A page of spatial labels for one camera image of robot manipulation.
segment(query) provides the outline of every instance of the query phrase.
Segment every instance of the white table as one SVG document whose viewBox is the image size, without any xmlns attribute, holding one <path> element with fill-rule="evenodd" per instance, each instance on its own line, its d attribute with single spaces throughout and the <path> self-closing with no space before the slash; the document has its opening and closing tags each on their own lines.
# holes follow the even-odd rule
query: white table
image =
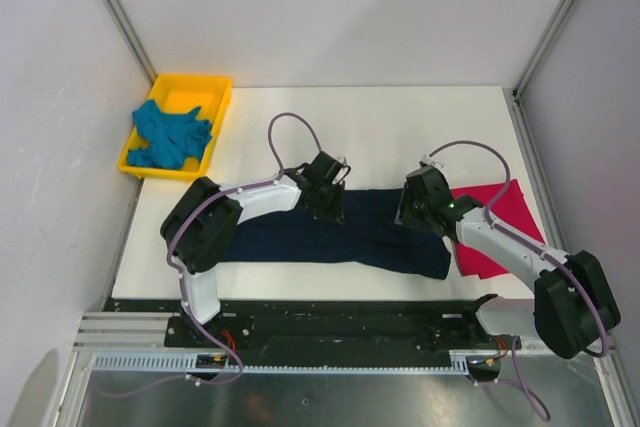
<svg viewBox="0 0 640 427">
<path fill-rule="evenodd" d="M 353 170 L 348 189 L 400 188 L 423 154 L 452 140 L 485 142 L 509 162 L 526 202 L 542 222 L 499 87 L 349 87 L 234 89 L 208 175 L 218 183 L 269 177 L 276 171 L 267 146 L 270 119 L 284 111 L 304 116 L 324 150 L 345 156 Z M 310 161 L 316 148 L 306 128 L 283 118 L 274 140 L 285 166 Z M 498 183 L 504 172 L 491 154 L 457 146 L 438 156 L 452 188 Z M 145 180 L 112 297 L 178 299 L 176 272 L 165 263 L 160 225 L 188 183 Z M 494 292 L 532 294 L 512 275 L 462 277 L 452 263 L 446 280 L 397 274 L 355 262 L 244 263 L 216 266 L 218 293 L 227 299 L 449 300 Z"/>
</svg>

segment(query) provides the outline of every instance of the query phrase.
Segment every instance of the wire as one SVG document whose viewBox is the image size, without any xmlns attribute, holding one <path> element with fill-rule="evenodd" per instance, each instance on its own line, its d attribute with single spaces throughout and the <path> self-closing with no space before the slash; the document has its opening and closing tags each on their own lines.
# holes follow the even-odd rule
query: wire
<svg viewBox="0 0 640 427">
<path fill-rule="evenodd" d="M 269 180 L 265 180 L 265 181 L 261 181 L 261 182 L 253 182 L 253 183 L 249 183 L 249 184 L 245 184 L 245 185 L 241 185 L 241 186 L 237 186 L 234 187 L 232 189 L 226 189 L 220 192 L 217 192 L 216 194 L 212 195 L 211 197 L 205 199 L 198 207 L 196 207 L 193 212 L 191 212 L 191 214 L 185 219 L 185 221 L 182 223 L 182 225 L 178 228 L 178 230 L 176 231 L 175 235 L 173 236 L 173 238 L 171 239 L 171 241 L 169 242 L 169 246 L 167 248 L 167 256 L 166 256 L 166 261 L 167 264 L 169 264 L 170 267 L 173 267 L 174 269 L 176 269 L 178 271 L 178 277 L 180 279 L 180 295 L 182 297 L 182 307 L 185 311 L 185 313 L 187 314 L 187 316 L 191 319 L 191 321 L 193 322 L 193 325 L 195 326 L 196 329 L 198 329 L 198 331 L 209 341 L 211 341 L 213 344 L 217 345 L 218 347 L 220 347 L 221 349 L 223 349 L 225 352 L 227 352 L 227 354 L 229 354 L 229 356 L 231 358 L 233 358 L 233 360 L 235 360 L 236 364 L 238 365 L 238 371 L 232 375 L 231 377 L 227 378 L 227 379 L 223 379 L 223 380 L 204 380 L 204 379 L 200 379 L 197 378 L 197 380 L 195 380 L 196 385 L 200 385 L 200 384 L 205 384 L 205 385 L 225 385 L 225 384 L 230 384 L 231 382 L 234 382 L 235 380 L 237 380 L 243 373 L 244 371 L 244 364 L 242 363 L 242 359 L 240 359 L 240 357 L 238 356 L 238 354 L 236 354 L 235 352 L 235 342 L 233 341 L 233 338 L 230 337 L 231 334 L 229 334 L 229 339 L 231 340 L 231 343 L 233 345 L 233 348 L 227 346 L 226 344 L 224 344 L 223 342 L 221 342 L 220 340 L 216 339 L 213 335 L 211 335 L 209 332 L 207 332 L 207 330 L 202 326 L 202 324 L 200 322 L 198 322 L 198 320 L 195 317 L 195 314 L 193 313 L 193 310 L 191 309 L 191 303 L 189 301 L 188 298 L 188 294 L 187 294 L 187 289 L 186 289 L 186 280 L 185 280 L 185 275 L 188 275 L 186 272 L 186 269 L 184 266 L 176 263 L 173 260 L 173 252 L 175 252 L 176 250 L 176 246 L 178 245 L 178 242 L 180 242 L 180 239 L 182 238 L 182 236 L 184 235 L 184 233 L 186 232 L 186 230 L 189 228 L 189 226 L 191 225 L 191 223 L 198 217 L 198 215 L 200 215 L 207 207 L 209 207 L 211 204 L 213 204 L 216 200 L 218 200 L 219 198 L 231 194 L 231 193 L 235 193 L 237 192 L 239 189 L 242 190 L 251 190 L 251 189 L 258 189 L 261 187 L 267 187 L 270 185 L 274 184 L 274 181 L 279 181 L 283 176 L 284 176 L 284 164 L 282 163 L 282 159 L 280 158 L 280 155 L 278 154 L 275 145 L 273 143 L 273 137 L 272 137 L 272 133 L 273 133 L 273 126 L 276 123 L 276 121 L 282 117 L 293 117 L 297 120 L 299 120 L 300 122 L 302 122 L 307 129 L 309 129 L 309 132 L 311 133 L 313 140 L 315 141 L 316 146 L 318 147 L 318 150 L 322 150 L 322 146 L 320 145 L 320 141 L 318 140 L 318 136 L 316 134 L 316 132 L 313 130 L 313 127 L 311 126 L 311 124 L 309 124 L 309 122 L 307 122 L 303 117 L 301 117 L 298 114 L 294 114 L 293 112 L 282 112 L 278 115 L 276 115 L 275 117 L 273 117 L 271 119 L 271 122 L 269 122 L 269 127 L 267 129 L 267 141 L 269 143 L 269 148 L 271 149 L 271 153 L 273 154 L 277 164 L 278 164 L 278 172 L 276 173 L 275 177 L 269 179 Z M 96 392 L 98 392 L 100 395 L 104 396 L 104 397 L 108 397 L 108 398 L 113 398 L 113 399 L 122 399 L 122 398 L 126 398 L 126 397 L 130 397 L 142 392 L 145 392 L 153 387 L 155 387 L 156 385 L 160 385 L 163 384 L 165 382 L 169 382 L 172 380 L 177 380 L 177 379 L 183 379 L 185 378 L 185 375 L 183 374 L 178 374 L 178 375 L 170 375 L 168 377 L 163 377 L 162 379 L 158 379 L 155 382 L 152 382 L 149 385 L 146 385 L 144 387 L 141 387 L 139 389 L 133 390 L 131 392 L 123 392 L 123 393 L 118 393 L 118 394 L 113 394 L 113 393 L 109 393 L 106 392 L 104 390 L 102 390 L 99 386 L 95 386 Z M 193 377 L 191 377 L 190 375 L 186 376 L 187 379 L 191 379 L 193 380 Z"/>
<path fill-rule="evenodd" d="M 546 406 L 543 400 L 538 396 L 538 394 L 536 394 L 533 390 L 531 390 L 531 388 L 527 385 L 527 382 L 524 376 L 522 375 L 522 368 L 520 366 L 520 361 L 516 355 L 516 350 L 519 342 L 520 342 L 520 337 L 515 336 L 513 338 L 513 343 L 511 344 L 511 360 L 513 361 L 513 368 L 516 372 L 516 376 L 518 377 L 517 382 L 515 380 L 509 380 L 509 379 L 479 381 L 474 379 L 471 375 L 469 375 L 467 378 L 471 380 L 473 384 L 476 386 L 481 385 L 483 387 L 490 387 L 492 385 L 509 385 L 511 387 L 515 387 L 525 395 L 525 397 L 527 398 L 527 401 L 529 402 L 529 405 L 531 405 L 531 409 L 540 418 L 540 420 L 548 424 L 549 422 L 551 422 L 551 412 L 549 411 L 549 408 Z"/>
<path fill-rule="evenodd" d="M 571 272 L 567 267 L 565 267 L 565 265 L 562 262 L 560 262 L 558 259 L 553 257 L 548 252 L 546 252 L 544 248 L 522 237 L 517 232 L 507 229 L 506 227 L 501 225 L 501 223 L 496 222 L 496 220 L 491 216 L 491 208 L 500 199 L 500 197 L 504 195 L 504 193 L 509 188 L 509 183 L 511 182 L 511 169 L 509 168 L 509 164 L 507 163 L 506 159 L 503 157 L 502 154 L 500 154 L 500 152 L 498 152 L 493 147 L 483 144 L 482 142 L 476 142 L 474 140 L 456 140 L 453 142 L 448 142 L 444 145 L 441 145 L 433 152 L 431 152 L 431 154 L 429 154 L 429 157 L 433 157 L 439 152 L 442 152 L 443 150 L 448 149 L 449 147 L 452 147 L 454 145 L 472 145 L 474 147 L 480 147 L 481 149 L 488 150 L 489 152 L 491 152 L 493 155 L 495 155 L 498 158 L 500 163 L 502 163 L 502 166 L 504 167 L 505 181 L 504 181 L 504 184 L 502 185 L 502 188 L 498 191 L 498 193 L 495 196 L 493 196 L 493 198 L 485 206 L 483 210 L 485 220 L 487 221 L 487 223 L 491 228 L 496 229 L 497 231 L 503 233 L 510 239 L 527 247 L 534 254 L 540 256 L 541 258 L 549 262 L 551 265 L 556 267 L 558 270 L 560 270 L 560 272 L 562 272 L 562 274 L 569 279 L 569 281 L 575 287 L 576 291 L 582 297 L 582 300 L 587 306 L 587 309 L 589 309 L 589 313 L 593 316 L 593 319 L 596 323 L 596 327 L 598 329 L 598 334 L 600 336 L 600 341 L 602 343 L 602 350 L 600 352 L 592 352 L 592 351 L 589 351 L 589 352 L 591 352 L 591 355 L 593 355 L 594 357 L 606 357 L 609 354 L 609 339 L 607 337 L 607 330 L 604 326 L 604 323 L 602 322 L 602 319 L 600 318 L 600 314 L 598 314 L 597 307 L 591 300 L 591 297 L 589 297 L 589 294 L 587 293 L 585 288 L 582 286 L 580 281 L 573 274 L 573 272 Z"/>
<path fill-rule="evenodd" d="M 231 350 L 236 350 L 233 348 L 233 345 L 231 345 L 231 341 L 229 340 L 229 336 L 227 335 L 227 331 L 223 330 L 220 332 L 222 335 L 225 336 L 225 338 L 227 339 L 227 347 L 229 347 Z"/>
<path fill-rule="evenodd" d="M 507 347 L 507 344 L 502 338 L 502 336 L 498 335 L 496 338 L 498 339 L 498 345 L 500 346 L 499 359 L 504 359 L 507 355 L 509 355 L 509 347 Z"/>
</svg>

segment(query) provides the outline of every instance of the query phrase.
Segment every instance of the red cloth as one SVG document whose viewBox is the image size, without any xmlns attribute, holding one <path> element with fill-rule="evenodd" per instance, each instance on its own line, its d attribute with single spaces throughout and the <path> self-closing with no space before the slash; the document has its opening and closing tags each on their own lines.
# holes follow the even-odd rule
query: red cloth
<svg viewBox="0 0 640 427">
<path fill-rule="evenodd" d="M 454 198 L 461 195 L 470 195 L 474 199 L 478 199 L 483 204 L 487 204 L 494 195 L 498 193 L 503 184 L 480 185 L 476 187 L 464 187 L 461 189 L 453 189 L 451 192 Z M 500 200 L 496 202 L 491 212 L 500 217 L 505 222 L 513 225 L 516 229 L 521 230 L 525 234 L 533 237 L 540 242 L 544 242 L 542 234 L 524 201 L 524 196 L 520 190 L 520 184 L 517 180 L 509 183 L 509 188 Z M 481 279 L 489 279 L 496 275 L 507 274 L 508 272 L 493 260 L 464 245 L 455 245 L 455 255 L 458 262 L 458 269 L 462 275 L 478 275 Z"/>
</svg>

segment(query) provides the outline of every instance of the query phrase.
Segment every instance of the navy blue cloth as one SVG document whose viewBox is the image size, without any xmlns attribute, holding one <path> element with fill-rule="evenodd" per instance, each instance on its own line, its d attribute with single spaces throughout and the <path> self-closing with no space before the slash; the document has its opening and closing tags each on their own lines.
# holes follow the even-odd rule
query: navy blue cloth
<svg viewBox="0 0 640 427">
<path fill-rule="evenodd" d="M 187 157 L 202 160 L 211 140 L 211 122 L 196 120 L 199 112 L 196 107 L 188 114 L 165 114 L 155 100 L 147 100 L 133 113 L 133 122 L 149 146 L 130 150 L 129 165 L 179 170 Z"/>
<path fill-rule="evenodd" d="M 343 225 L 309 210 L 273 212 L 238 225 L 227 262 L 355 261 L 445 279 L 451 254 L 439 237 L 394 223 L 402 190 L 347 190 Z"/>
</svg>

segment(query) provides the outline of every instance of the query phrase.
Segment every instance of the metal floor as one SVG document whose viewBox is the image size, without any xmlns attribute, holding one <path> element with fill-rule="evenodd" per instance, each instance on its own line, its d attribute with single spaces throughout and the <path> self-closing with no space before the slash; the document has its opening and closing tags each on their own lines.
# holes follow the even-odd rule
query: metal floor
<svg viewBox="0 0 640 427">
<path fill-rule="evenodd" d="M 593 361 L 579 356 L 522 357 L 530 387 L 545 401 L 553 426 L 613 425 Z M 167 374 L 94 372 L 109 392 L 149 384 Z M 510 359 L 502 378 L 515 379 Z M 86 427 L 540 426 L 519 390 L 473 387 L 462 376 L 247 374 L 224 387 L 177 380 L 126 399 L 91 388 Z"/>
</svg>

